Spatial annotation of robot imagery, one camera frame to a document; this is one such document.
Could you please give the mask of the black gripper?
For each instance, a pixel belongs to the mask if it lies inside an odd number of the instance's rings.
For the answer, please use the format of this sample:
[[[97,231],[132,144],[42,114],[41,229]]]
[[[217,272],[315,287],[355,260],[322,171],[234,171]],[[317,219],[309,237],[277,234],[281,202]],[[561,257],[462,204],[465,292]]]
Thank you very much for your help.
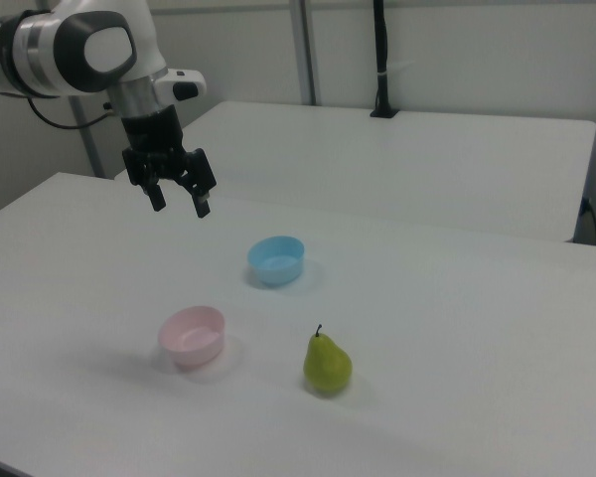
[[[210,190],[217,185],[205,151],[192,152],[183,146],[183,130],[174,106],[158,112],[121,119],[129,146],[122,152],[130,183],[141,186],[152,208],[166,207],[159,181],[177,182],[191,195],[197,216],[206,217],[211,209]]]

